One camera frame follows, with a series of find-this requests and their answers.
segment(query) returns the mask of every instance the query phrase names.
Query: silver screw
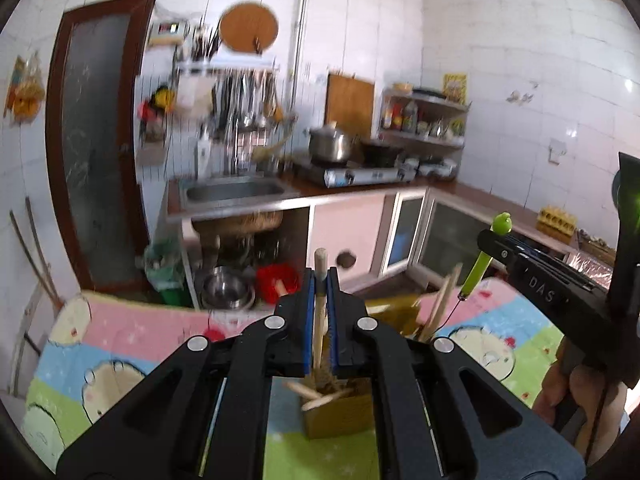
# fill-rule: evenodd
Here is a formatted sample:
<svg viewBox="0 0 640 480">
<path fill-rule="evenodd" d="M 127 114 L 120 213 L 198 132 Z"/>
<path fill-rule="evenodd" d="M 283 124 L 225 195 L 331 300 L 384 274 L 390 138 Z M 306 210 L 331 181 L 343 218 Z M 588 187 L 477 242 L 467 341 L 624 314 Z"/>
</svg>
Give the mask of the silver screw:
<svg viewBox="0 0 640 480">
<path fill-rule="evenodd" d="M 264 325 L 272 330 L 277 330 L 284 326 L 284 318 L 281 316 L 269 316 L 264 320 Z"/>
<path fill-rule="evenodd" d="M 207 341 L 206 337 L 195 335 L 187 341 L 187 348 L 192 352 L 200 352 L 204 350 L 208 344 L 209 341 Z"/>
<path fill-rule="evenodd" d="M 456 346 L 453 344 L 453 341 L 448 337 L 439 337 L 436 341 L 433 342 L 433 347 L 443 354 L 448 354 L 451 352 Z"/>
<path fill-rule="evenodd" d="M 378 322 L 372 317 L 361 317 L 357 325 L 363 330 L 374 330 L 378 326 Z"/>
</svg>

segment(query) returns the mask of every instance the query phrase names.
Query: sink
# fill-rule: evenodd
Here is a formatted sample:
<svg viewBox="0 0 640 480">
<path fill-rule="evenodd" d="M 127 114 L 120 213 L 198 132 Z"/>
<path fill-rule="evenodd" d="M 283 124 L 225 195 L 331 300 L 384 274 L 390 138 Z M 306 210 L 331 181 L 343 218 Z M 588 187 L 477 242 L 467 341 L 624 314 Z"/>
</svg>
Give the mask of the sink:
<svg viewBox="0 0 640 480">
<path fill-rule="evenodd" d="M 180 184 L 180 202 L 186 210 L 233 208 L 295 198 L 300 193 L 277 178 L 224 176 Z"/>
</svg>

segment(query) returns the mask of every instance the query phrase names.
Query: gas stove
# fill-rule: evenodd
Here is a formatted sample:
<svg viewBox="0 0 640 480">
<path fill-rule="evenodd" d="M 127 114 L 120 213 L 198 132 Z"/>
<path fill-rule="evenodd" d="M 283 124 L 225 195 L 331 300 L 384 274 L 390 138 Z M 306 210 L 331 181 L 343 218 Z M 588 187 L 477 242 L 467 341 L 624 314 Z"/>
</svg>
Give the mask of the gas stove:
<svg viewBox="0 0 640 480">
<path fill-rule="evenodd" d="M 324 187 L 367 186 L 369 184 L 392 184 L 394 182 L 411 182 L 415 178 L 415 170 L 400 165 L 396 168 L 364 168 L 349 161 L 343 168 L 318 164 L 310 158 L 293 160 L 293 173 Z"/>
</svg>

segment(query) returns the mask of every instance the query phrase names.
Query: green trash can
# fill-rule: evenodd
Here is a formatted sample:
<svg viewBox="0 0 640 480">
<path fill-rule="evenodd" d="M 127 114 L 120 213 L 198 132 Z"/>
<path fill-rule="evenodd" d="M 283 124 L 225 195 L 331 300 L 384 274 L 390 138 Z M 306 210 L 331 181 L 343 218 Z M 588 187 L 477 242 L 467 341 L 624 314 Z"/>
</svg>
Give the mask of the green trash can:
<svg viewBox="0 0 640 480">
<path fill-rule="evenodd" d="M 146 278 L 158 291 L 164 304 L 190 306 L 177 240 L 163 240 L 149 245 L 143 259 Z"/>
</svg>

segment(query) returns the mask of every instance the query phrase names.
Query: green handle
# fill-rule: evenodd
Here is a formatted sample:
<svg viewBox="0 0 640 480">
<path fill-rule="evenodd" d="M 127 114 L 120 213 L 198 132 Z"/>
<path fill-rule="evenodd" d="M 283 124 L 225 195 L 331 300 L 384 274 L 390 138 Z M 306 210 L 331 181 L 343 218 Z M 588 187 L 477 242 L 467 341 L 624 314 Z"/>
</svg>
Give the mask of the green handle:
<svg viewBox="0 0 640 480">
<path fill-rule="evenodd" d="M 509 213 L 501 213 L 495 217 L 491 224 L 491 231 L 500 236 L 508 234 L 511 231 L 511 215 L 509 215 Z M 460 288 L 460 293 L 458 294 L 459 300 L 466 300 L 466 298 L 469 297 L 474 288 L 476 288 L 476 285 L 482 280 L 484 273 L 491 264 L 491 260 L 493 260 L 491 256 L 480 251 L 471 272 L 466 277 L 462 288 Z"/>
</svg>

